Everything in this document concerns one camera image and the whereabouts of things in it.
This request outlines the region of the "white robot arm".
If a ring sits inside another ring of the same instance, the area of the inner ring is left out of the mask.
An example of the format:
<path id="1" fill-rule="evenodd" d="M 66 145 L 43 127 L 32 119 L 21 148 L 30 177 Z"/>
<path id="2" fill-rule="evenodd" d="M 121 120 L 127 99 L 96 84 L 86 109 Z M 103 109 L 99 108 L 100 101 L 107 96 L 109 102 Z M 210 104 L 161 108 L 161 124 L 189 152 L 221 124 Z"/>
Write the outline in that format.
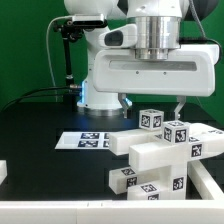
<path id="1" fill-rule="evenodd" d="M 199 20 L 198 2 L 64 0 L 87 40 L 88 75 L 79 106 L 127 113 L 128 94 L 211 95 L 220 47 L 204 36 L 180 37 L 182 21 Z"/>

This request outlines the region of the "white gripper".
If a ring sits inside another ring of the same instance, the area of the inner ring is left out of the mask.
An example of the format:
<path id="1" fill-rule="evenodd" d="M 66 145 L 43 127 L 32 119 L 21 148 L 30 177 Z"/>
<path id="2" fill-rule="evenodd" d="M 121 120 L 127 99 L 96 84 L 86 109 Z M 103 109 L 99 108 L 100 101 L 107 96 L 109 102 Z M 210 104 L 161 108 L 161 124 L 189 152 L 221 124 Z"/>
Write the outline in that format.
<path id="1" fill-rule="evenodd" d="M 215 90 L 215 64 L 219 47 L 215 44 L 182 45 L 168 53 L 166 60 L 138 60 L 132 49 L 100 51 L 94 63 L 93 85 L 97 91 L 119 93 L 126 119 L 132 102 L 127 94 L 177 96 L 174 119 L 186 103 L 185 96 L 210 96 Z"/>

